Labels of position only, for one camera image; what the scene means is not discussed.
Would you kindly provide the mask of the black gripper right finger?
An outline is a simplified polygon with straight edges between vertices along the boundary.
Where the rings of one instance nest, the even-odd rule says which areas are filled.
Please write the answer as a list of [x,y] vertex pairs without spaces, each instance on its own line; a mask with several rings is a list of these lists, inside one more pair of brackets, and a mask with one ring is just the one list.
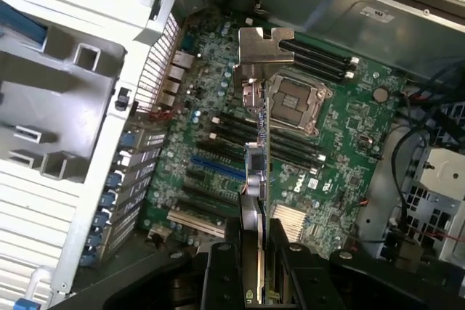
[[289,242],[270,220],[275,283],[288,309],[463,309],[464,299],[420,277],[350,250],[327,259]]

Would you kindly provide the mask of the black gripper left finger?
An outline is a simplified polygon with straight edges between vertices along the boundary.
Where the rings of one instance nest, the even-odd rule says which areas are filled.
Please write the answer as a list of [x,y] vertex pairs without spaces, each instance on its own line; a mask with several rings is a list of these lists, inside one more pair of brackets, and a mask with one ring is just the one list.
[[237,245],[231,240],[165,249],[82,290],[56,309],[242,309]]

